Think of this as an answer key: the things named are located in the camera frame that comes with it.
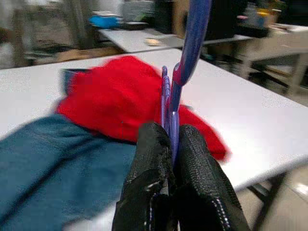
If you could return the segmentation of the white rectangular table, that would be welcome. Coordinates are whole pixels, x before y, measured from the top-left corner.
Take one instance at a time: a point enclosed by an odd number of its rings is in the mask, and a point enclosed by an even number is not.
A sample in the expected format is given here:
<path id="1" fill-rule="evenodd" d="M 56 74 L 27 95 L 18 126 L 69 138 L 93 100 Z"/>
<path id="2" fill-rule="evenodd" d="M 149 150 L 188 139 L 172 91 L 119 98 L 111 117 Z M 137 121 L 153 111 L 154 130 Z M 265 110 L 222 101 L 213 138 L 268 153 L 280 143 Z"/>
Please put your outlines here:
<path id="1" fill-rule="evenodd" d="M 184 45 L 184 40 L 176 35 L 162 34 L 154 29 L 132 31 L 100 29 L 99 32 L 127 53 L 182 48 Z"/>
<path id="2" fill-rule="evenodd" d="M 161 74 L 163 66 L 173 69 L 181 52 L 170 49 L 132 56 Z M 0 140 L 26 124 L 59 114 L 56 109 L 75 72 L 118 57 L 0 70 Z M 210 152 L 214 150 L 210 147 L 212 137 L 221 138 L 227 145 L 222 170 L 234 191 L 308 163 L 308 107 L 207 62 L 198 62 L 183 87 L 179 113 L 181 126 L 197 128 Z M 91 229 L 96 219 L 107 222 L 102 231 L 111 229 L 119 197 L 96 217 L 84 219 L 90 220 Z"/>

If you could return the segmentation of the purple plastic hanger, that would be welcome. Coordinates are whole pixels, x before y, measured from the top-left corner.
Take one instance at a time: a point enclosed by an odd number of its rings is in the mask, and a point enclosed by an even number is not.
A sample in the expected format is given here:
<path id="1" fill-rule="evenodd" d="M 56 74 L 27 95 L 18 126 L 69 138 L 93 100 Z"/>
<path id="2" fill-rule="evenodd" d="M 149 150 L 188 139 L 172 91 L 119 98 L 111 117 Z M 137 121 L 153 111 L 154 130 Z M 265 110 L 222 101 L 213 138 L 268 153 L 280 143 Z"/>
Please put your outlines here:
<path id="1" fill-rule="evenodd" d="M 173 69 L 172 78 L 167 74 L 167 67 L 162 67 L 161 126 L 167 132 L 172 153 L 172 165 L 177 161 L 180 128 L 180 98 L 183 86 L 192 77 L 200 57 L 207 25 L 211 12 L 212 0 L 190 0 L 186 24 L 184 46 L 180 62 Z"/>

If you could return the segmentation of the red garment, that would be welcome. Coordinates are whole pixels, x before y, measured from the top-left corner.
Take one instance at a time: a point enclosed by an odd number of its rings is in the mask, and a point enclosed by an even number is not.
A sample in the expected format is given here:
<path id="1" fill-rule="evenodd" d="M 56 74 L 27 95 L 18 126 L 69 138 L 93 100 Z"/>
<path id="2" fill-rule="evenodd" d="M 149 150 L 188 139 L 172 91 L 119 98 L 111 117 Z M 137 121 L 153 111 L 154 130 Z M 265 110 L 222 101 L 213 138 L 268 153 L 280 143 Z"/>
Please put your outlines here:
<path id="1" fill-rule="evenodd" d="M 142 124 L 161 122 L 161 74 L 135 56 L 77 71 L 65 90 L 57 113 L 93 135 L 135 144 Z"/>

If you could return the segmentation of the blue plastic item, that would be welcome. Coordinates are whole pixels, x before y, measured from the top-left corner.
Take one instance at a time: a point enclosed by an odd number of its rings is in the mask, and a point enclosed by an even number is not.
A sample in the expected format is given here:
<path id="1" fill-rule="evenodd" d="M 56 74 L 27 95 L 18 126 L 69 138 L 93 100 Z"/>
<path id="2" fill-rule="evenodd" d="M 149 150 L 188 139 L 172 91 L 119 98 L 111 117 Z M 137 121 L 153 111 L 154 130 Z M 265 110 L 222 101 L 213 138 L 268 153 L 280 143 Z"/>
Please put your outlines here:
<path id="1" fill-rule="evenodd" d="M 120 26 L 120 19 L 115 16 L 93 15 L 89 18 L 89 22 L 91 25 L 102 29 L 111 29 Z"/>

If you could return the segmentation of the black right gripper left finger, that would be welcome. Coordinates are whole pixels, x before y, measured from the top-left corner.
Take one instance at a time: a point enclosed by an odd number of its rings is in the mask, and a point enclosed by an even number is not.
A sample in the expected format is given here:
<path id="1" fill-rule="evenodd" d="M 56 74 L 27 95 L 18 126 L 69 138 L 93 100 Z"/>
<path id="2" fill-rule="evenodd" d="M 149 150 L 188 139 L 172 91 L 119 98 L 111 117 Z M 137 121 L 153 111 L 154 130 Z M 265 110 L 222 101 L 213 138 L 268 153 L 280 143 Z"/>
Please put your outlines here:
<path id="1" fill-rule="evenodd" d="M 176 231 L 170 140 L 157 123 L 139 128 L 131 168 L 116 204 L 112 231 Z"/>

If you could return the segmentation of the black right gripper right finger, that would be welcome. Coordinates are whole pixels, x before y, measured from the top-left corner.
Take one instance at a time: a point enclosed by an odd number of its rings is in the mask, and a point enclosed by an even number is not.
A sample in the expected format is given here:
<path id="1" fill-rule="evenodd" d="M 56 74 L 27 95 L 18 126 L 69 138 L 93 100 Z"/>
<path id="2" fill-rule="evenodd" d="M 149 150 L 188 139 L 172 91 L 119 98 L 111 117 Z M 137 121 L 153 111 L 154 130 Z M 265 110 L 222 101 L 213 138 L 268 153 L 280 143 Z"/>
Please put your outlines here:
<path id="1" fill-rule="evenodd" d="M 173 198 L 180 231 L 250 231 L 228 177 L 191 125 L 180 127 L 176 177 Z"/>

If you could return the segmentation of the blue denim garment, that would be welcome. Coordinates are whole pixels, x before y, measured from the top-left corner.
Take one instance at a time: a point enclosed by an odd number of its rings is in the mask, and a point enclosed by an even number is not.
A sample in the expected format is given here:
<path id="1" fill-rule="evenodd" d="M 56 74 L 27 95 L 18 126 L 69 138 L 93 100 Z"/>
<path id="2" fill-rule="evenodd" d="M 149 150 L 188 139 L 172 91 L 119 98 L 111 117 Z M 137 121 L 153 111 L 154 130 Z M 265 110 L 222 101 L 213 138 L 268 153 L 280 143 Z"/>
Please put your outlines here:
<path id="1" fill-rule="evenodd" d="M 52 114 L 0 140 L 0 231 L 62 231 L 114 203 L 136 146 Z"/>

